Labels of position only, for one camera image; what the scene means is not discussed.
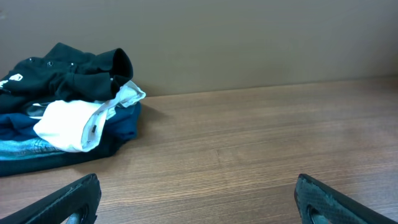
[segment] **wooden surface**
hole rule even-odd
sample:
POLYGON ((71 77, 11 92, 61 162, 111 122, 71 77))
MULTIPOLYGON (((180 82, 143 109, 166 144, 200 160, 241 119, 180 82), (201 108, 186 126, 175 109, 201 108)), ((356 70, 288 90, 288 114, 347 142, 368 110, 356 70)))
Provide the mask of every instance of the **wooden surface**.
POLYGON ((307 173, 398 221, 398 81, 147 98, 114 156, 0 179, 0 217, 91 172, 96 223, 300 223, 307 173))

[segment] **wood grain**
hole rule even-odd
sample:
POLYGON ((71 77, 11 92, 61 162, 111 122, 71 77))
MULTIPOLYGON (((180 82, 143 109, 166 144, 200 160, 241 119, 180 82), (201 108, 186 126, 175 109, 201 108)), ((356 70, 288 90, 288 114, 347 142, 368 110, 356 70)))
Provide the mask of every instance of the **wood grain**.
POLYGON ((0 179, 0 217, 97 173, 97 223, 300 223, 308 173, 398 221, 398 80, 251 88, 143 101, 114 157, 0 179))

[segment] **white cloth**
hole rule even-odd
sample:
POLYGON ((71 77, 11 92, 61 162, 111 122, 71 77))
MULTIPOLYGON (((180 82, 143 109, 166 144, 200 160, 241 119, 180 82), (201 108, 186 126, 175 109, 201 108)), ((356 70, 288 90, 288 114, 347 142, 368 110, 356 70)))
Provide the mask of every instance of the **white cloth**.
POLYGON ((88 152, 100 143, 105 121, 116 114, 116 105, 128 107, 145 96, 136 84, 129 81, 120 88, 115 99, 105 102, 58 100, 47 106, 33 129, 40 138, 59 150, 88 152))

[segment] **black jacket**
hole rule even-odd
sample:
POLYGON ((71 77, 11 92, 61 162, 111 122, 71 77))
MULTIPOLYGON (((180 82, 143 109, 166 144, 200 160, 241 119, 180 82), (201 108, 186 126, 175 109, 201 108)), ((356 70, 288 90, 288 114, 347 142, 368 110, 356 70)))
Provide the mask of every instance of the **black jacket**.
POLYGON ((35 102, 106 101, 132 78, 122 49, 99 55, 58 43, 43 58, 19 62, 0 82, 0 113, 24 112, 35 102))

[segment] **gray wall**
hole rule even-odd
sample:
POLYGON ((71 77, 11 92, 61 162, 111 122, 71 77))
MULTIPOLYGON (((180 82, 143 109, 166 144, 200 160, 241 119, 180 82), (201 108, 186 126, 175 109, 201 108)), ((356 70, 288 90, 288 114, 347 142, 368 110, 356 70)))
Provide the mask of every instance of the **gray wall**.
POLYGON ((123 48, 149 95, 397 69, 397 0, 0 0, 0 74, 57 42, 123 48))

